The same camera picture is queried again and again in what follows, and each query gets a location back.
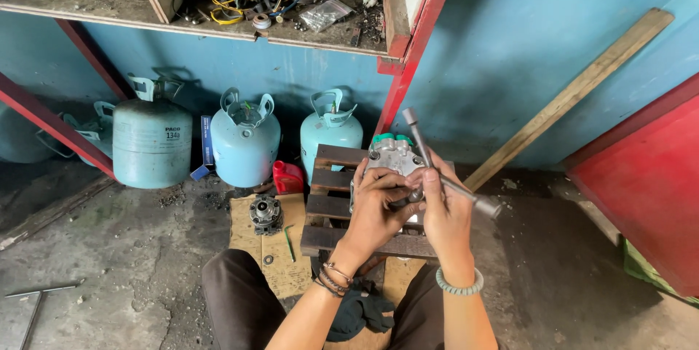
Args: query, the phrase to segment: lug wrench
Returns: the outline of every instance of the lug wrench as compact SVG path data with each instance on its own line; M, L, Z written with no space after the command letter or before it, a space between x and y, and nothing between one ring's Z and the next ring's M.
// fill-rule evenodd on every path
M415 138L415 146L417 147L417 149L420 150L420 154L422 155L425 167L433 167L432 158L430 157L430 151L427 148L427 144L425 144L425 139L422 136L422 133L417 128L417 115L415 114L415 110L412 107L408 107L407 109L403 110L403 118L406 119L407 124L410 126L412 135ZM439 177L440 181L442 182L442 185L449 186L450 188L459 192L459 194L465 195L473 203L473 208L476 211L484 214L486 217L495 218L502 210L502 206L500 204L493 203L489 198L483 195L473 194L473 192L469 191L463 185L451 181L449 178L442 174L440 174ZM411 203L416 203L422 200L423 197L424 193L422 185L420 185L417 189L410 193L410 195L408 196L408 200Z
M32 328L34 326L34 321L36 320L36 313L39 310L39 307L41 306L41 304L43 303L44 295L46 293L48 293L49 291L74 289L76 287L78 287L77 284L72 284L70 286L54 287L51 289L35 290L35 291L28 291L28 292L24 292L24 293L15 293L15 294L5 295L5 298L12 298L12 297L20 297L22 295L39 294L39 298L36 299L36 304L34 304L34 310L31 312L31 318L29 319L29 325L27 326L27 330L24 331L24 338L22 338L22 345L20 345L20 350L25 350L25 349L29 348L27 346L27 340L29 339L29 336L31 335L31 331L32 331Z

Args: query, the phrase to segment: beaded bracelet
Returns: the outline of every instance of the beaded bracelet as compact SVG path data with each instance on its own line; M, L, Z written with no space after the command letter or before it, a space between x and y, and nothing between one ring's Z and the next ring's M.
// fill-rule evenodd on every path
M471 287L467 287L466 289L459 289L457 287L453 287L447 281L444 280L444 274L442 273L442 268L439 267L439 270L437 270L437 284L441 287L442 290L448 292L449 294L454 294L454 295L473 295L481 291L483 289L483 275L481 275L480 271L476 269L475 267L473 268L475 270L475 275L476 275L476 283L473 284Z
M330 286L333 286L335 290L342 291L343 293L350 291L349 287L342 287L339 284L335 283L335 281L333 281L332 278L330 278L328 273L325 272L325 268L321 268L319 274L321 277L323 277L323 279L325 279L325 282L327 282Z
M323 283L323 281L321 281L319 278L315 278L315 280L313 281L313 283L316 283L316 284L319 284L320 286L322 286L323 289L326 289L327 291L329 291L330 294L333 295L333 297L336 297L336 298L342 298L342 297L343 297L343 295L341 295L340 293L338 293L338 292L334 291L333 289L329 288L328 286L326 286L325 283Z
M329 270L333 270L335 273L337 273L338 275L340 275L340 276L342 276L343 278L345 278L345 279L347 280L347 285L348 285L348 286L349 286L350 284L352 284L352 278L350 278L349 276L347 276L347 275L341 273L339 270L337 270L337 268L335 268L335 263L323 263L323 267L325 267L325 268L327 268L327 269L329 269Z

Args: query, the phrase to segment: t-handle wrench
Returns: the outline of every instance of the t-handle wrench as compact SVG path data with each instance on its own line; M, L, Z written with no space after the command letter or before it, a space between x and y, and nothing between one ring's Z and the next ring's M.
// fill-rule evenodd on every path
M407 124L410 126L412 136L415 138L415 146L417 147L417 149L420 150L420 154L422 155L422 160L425 163L425 167L433 167L432 158L430 157L430 151L427 148L427 144L425 144L425 139L422 136L422 133L417 128L417 115L415 114L415 110L412 107L408 107L407 109L403 110L403 117L406 119ZM468 197L473 203L474 210L484 214L486 217L495 218L502 210L502 206L500 204L493 203L486 196L473 194L473 192L469 191L463 185L451 181L449 178L442 174L440 174L439 177L440 181L442 182L442 185L447 185L455 191L459 192L459 194ZM418 187L410 193L410 195L408 196L408 200L411 203L415 203L417 201L422 200L423 195L424 194L422 185L420 185L420 187Z

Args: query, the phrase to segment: red wooden frame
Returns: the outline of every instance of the red wooden frame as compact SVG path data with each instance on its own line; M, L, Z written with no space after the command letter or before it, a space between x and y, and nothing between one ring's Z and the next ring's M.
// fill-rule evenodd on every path
M94 42L92 36L85 30L83 24L79 21L54 19L63 32L68 35L68 38L73 42L75 47L80 50L87 62L90 62L92 68L104 79L109 88L114 91L119 101L135 99L135 92L126 79L119 73L112 62L107 58L107 55L102 52L97 43Z
M437 18L442 11L445 1L446 0L424 0L424 5L422 6L415 27L415 34L412 36L410 45L407 48L406 57L402 60L402 63L405 64L405 68L402 73L394 77L391 83L389 94L386 97L379 122L374 131L375 135L389 131L391 123L393 123L394 118L396 118L398 109L400 109L400 104L406 97L407 89L410 87L412 78L415 77L415 71L420 63L422 54L425 52L427 42L430 40L430 36L432 36L432 31L434 30L435 24L437 24ZM381 60L378 61L378 65L381 67Z
M56 114L41 104L34 95L16 85L7 76L0 73L0 100L12 107L38 127L65 144L78 155L89 160L108 176L114 177L112 160L91 142L63 122Z
M686 79L683 83L647 104L614 128L609 129L600 137L573 152L563 160L564 167L569 170L580 165L585 160L611 147L614 143L638 131L662 115L669 113L696 95L699 95L699 73Z

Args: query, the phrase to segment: concrete floor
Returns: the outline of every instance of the concrete floor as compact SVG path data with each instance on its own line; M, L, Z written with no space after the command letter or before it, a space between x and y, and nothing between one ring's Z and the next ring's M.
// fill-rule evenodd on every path
M215 177L163 191L113 185L0 252L3 293L84 280L48 295L31 348L213 348L200 272L228 245L224 187ZM696 348L699 310L626 275L577 203L507 192L511 209L474 218L472 243L491 322L512 350ZM35 299L0 299L0 350L18 349Z

